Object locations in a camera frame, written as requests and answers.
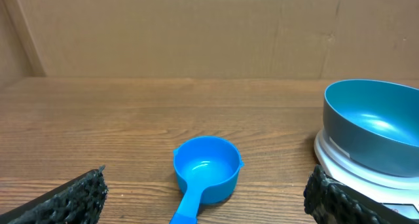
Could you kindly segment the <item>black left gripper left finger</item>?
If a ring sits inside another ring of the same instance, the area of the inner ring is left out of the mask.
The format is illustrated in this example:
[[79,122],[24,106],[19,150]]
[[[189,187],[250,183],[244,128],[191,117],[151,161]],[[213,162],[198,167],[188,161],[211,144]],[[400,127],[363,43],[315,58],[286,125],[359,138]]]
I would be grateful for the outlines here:
[[97,224],[108,187],[104,166],[93,169],[63,185],[1,214],[7,224]]

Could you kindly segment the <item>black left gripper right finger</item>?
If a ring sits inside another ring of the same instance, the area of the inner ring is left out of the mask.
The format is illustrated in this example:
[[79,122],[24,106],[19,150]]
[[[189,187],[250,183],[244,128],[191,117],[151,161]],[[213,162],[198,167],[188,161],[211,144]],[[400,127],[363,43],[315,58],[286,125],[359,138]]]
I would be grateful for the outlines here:
[[305,213],[319,224],[418,224],[328,176],[319,164],[303,196]]

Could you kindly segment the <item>blue plastic measuring scoop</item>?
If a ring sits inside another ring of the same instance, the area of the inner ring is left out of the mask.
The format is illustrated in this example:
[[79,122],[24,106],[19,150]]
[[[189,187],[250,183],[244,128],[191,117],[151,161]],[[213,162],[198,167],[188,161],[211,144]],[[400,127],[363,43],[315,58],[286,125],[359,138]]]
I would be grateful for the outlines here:
[[173,168],[183,198],[170,224],[196,224],[201,205],[217,204],[235,190],[241,154],[230,141],[217,136],[192,138],[173,150]]

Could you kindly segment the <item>white digital kitchen scale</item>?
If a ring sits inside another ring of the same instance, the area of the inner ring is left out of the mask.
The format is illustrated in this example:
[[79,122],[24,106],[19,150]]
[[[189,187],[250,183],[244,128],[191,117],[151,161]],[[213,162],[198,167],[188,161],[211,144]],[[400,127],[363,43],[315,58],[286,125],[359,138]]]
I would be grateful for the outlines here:
[[325,173],[344,184],[345,193],[390,223],[418,222],[418,178],[376,172],[349,158],[320,130],[315,154]]

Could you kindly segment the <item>teal metal bowl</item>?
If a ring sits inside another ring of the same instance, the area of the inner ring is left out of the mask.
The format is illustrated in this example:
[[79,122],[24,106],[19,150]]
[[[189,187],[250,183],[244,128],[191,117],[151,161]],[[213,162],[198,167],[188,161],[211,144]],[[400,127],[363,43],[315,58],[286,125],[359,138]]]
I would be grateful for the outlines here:
[[337,81],[323,95],[323,126],[353,161],[384,174],[418,176],[418,89]]

